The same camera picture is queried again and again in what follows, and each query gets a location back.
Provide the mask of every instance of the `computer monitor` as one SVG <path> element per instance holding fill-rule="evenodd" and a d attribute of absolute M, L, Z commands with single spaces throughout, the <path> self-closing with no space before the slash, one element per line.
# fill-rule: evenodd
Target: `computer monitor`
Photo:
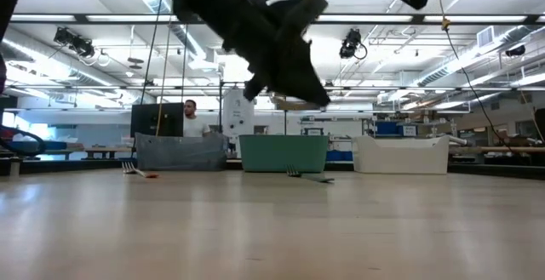
<path fill-rule="evenodd" d="M 155 135 L 159 104 L 134 105 L 130 118 L 130 136 L 135 133 Z M 184 136 L 184 104 L 167 103 L 161 108 L 160 136 Z"/>

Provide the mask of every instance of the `gray bin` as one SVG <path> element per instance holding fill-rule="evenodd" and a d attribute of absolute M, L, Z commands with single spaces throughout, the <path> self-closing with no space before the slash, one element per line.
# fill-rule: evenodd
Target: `gray bin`
<path fill-rule="evenodd" d="M 210 134 L 203 138 L 136 134 L 140 170 L 218 171 L 226 165 L 227 137 Z"/>

